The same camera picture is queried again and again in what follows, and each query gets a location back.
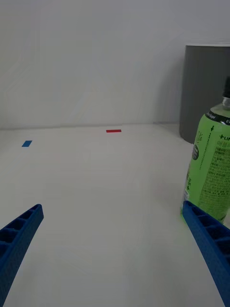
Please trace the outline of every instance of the red tape marker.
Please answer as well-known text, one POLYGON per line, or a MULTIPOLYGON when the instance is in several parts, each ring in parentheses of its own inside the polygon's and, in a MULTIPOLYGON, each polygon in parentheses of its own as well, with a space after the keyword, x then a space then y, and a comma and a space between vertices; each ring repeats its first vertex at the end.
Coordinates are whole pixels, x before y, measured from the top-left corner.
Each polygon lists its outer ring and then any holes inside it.
POLYGON ((106 130, 107 133, 115 133, 115 132, 121 132, 121 129, 116 130, 106 130))

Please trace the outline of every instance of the bottle neck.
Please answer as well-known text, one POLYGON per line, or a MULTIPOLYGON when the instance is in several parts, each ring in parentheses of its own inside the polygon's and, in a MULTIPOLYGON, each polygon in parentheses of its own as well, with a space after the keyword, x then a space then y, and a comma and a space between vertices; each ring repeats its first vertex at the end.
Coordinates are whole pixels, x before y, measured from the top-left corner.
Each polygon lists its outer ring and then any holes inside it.
POLYGON ((222 105, 224 110, 230 111, 230 98, 223 97, 222 105))

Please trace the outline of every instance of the white wall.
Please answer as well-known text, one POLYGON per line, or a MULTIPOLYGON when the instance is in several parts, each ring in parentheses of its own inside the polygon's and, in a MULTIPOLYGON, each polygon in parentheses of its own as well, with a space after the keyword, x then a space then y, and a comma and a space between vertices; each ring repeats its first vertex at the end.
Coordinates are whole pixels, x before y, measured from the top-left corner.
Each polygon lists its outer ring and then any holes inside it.
POLYGON ((0 127, 177 121, 187 41, 227 0, 0 0, 0 127))

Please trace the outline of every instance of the bottle label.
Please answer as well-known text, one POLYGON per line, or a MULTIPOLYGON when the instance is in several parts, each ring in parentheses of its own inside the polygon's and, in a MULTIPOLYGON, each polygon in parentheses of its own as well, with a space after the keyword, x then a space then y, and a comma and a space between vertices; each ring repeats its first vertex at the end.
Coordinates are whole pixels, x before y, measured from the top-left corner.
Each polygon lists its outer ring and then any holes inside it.
POLYGON ((196 133, 184 198, 223 222, 230 206, 230 127, 217 121, 224 116, 207 114, 196 133))

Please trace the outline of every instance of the gray container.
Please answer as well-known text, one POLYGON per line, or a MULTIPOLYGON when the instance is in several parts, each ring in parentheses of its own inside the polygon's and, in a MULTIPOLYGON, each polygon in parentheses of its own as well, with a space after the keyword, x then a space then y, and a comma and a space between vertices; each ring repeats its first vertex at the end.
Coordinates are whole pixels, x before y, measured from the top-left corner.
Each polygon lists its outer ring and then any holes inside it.
POLYGON ((202 115, 222 102, 230 75, 230 44, 187 45, 180 113, 180 135, 194 143, 202 115))

